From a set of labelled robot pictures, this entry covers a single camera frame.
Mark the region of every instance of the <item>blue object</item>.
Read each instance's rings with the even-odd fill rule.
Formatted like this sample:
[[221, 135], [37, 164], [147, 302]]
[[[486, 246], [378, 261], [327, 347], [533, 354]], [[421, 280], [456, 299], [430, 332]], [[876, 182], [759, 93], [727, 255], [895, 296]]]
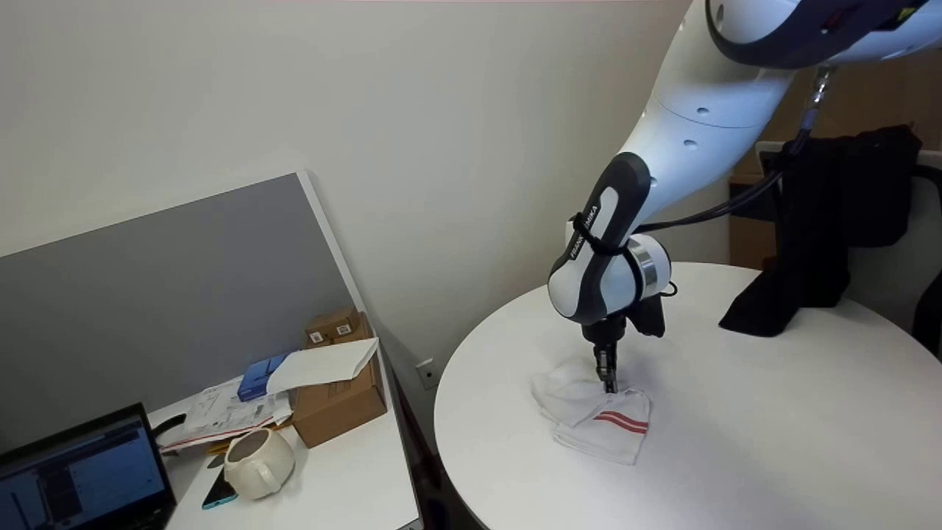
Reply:
[[283, 366], [288, 354], [258, 360], [246, 366], [237, 383], [237, 400], [256, 400], [263, 394], [268, 377]]

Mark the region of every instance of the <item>cubicle partition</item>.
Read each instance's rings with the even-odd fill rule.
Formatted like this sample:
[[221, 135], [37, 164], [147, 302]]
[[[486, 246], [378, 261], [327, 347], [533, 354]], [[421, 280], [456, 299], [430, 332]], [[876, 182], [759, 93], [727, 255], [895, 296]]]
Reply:
[[331, 246], [284, 173], [0, 258], [0, 451], [303, 347], [358, 305]]

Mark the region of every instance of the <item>cardboard box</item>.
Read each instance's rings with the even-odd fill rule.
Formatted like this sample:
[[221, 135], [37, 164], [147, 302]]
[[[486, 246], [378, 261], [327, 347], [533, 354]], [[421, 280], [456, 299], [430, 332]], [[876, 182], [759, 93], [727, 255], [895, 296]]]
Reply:
[[358, 341], [358, 338], [369, 338], [369, 335], [372, 335], [369, 324], [356, 310], [316, 319], [306, 327], [306, 338], [312, 347], [337, 344], [337, 341]]
[[386, 411], [378, 360], [372, 357], [352, 380], [290, 388], [288, 400], [303, 444], [322, 444]]

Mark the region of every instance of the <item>white wall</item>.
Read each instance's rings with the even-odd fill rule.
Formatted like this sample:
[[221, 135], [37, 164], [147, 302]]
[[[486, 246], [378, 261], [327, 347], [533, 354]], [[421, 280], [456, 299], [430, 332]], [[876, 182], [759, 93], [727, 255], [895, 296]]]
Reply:
[[447, 360], [543, 280], [683, 8], [3, 0], [0, 254], [306, 164], [381, 330]]

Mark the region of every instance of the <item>white cup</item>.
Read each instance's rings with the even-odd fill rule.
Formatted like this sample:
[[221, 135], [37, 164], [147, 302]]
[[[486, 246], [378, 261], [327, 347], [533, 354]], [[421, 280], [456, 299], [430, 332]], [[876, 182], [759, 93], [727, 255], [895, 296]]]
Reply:
[[237, 497], [277, 494], [293, 472], [293, 451], [272, 429], [256, 429], [236, 439], [222, 460], [222, 476]]

